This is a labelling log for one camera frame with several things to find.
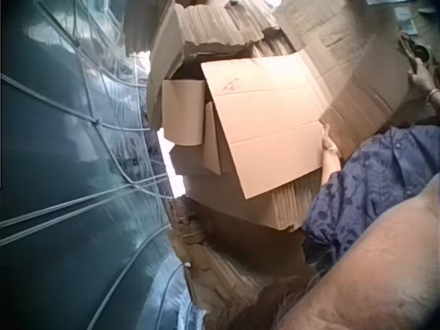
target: cardboard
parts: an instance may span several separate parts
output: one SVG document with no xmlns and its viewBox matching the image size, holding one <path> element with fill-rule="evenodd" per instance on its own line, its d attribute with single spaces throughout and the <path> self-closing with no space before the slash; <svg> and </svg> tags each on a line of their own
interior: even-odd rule
<svg viewBox="0 0 440 330">
<path fill-rule="evenodd" d="M 203 142 L 205 82 L 164 80 L 162 83 L 164 137 L 180 146 Z"/>
<path fill-rule="evenodd" d="M 288 56 L 201 66 L 245 198 L 322 166 L 318 120 L 347 77 L 320 41 Z"/>
<path fill-rule="evenodd" d="M 186 195 L 233 217 L 277 230 L 299 228 L 320 188 L 320 170 L 246 199 L 235 172 L 184 176 Z"/>
<path fill-rule="evenodd" d="M 409 90 L 408 59 L 373 37 L 348 83 L 320 121 L 330 124 L 330 137 L 348 158 L 374 135 L 404 101 Z"/>
<path fill-rule="evenodd" d="M 258 6 L 267 8 L 264 3 Z M 238 10 L 234 7 L 228 10 L 216 5 L 192 5 L 183 8 L 170 1 L 165 8 L 150 55 L 147 116 L 153 129 L 162 127 L 162 81 L 171 79 L 184 61 L 191 61 L 200 54 L 212 55 L 212 58 L 236 54 L 263 39 L 262 30 L 269 33 L 269 30 L 279 29 L 272 15 L 260 15 L 257 19 L 241 22 L 252 15 L 231 16 Z"/>
<path fill-rule="evenodd" d="M 234 170 L 223 130 L 211 102 L 206 105 L 204 118 L 202 145 L 175 145 L 170 151 L 177 175 L 220 175 Z"/>
</svg>

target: blue shirt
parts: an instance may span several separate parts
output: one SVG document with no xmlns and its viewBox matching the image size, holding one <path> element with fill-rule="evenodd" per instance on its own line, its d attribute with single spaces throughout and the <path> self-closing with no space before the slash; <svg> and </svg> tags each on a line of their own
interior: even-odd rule
<svg viewBox="0 0 440 330">
<path fill-rule="evenodd" d="M 439 131 L 392 127 L 365 141 L 310 207 L 302 225 L 306 261 L 327 270 L 383 212 L 419 194 L 439 172 Z"/>
</svg>

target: person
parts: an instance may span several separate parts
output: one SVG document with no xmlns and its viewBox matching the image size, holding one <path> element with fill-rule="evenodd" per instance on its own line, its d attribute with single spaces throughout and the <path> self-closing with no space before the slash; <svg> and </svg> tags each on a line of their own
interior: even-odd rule
<svg viewBox="0 0 440 330">
<path fill-rule="evenodd" d="M 438 115 L 440 91 L 420 60 L 410 79 Z M 328 131 L 322 187 L 302 227 L 321 276 L 265 288 L 228 329 L 440 329 L 424 327 L 440 303 L 439 127 L 392 127 L 343 168 Z"/>
</svg>

